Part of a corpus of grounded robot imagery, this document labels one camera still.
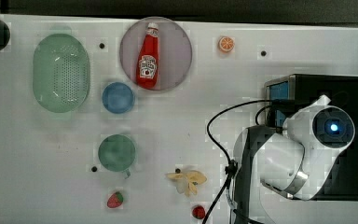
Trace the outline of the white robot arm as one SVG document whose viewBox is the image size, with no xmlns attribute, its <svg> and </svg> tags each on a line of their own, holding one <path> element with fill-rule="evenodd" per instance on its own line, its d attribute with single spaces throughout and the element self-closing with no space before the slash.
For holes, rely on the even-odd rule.
<svg viewBox="0 0 358 224">
<path fill-rule="evenodd" d="M 234 223 L 275 224 L 262 204 L 262 188 L 288 200 L 312 199 L 354 137 L 350 115 L 325 95 L 286 118 L 280 131 L 267 125 L 246 128 L 235 143 L 239 171 L 227 197 Z"/>
</svg>

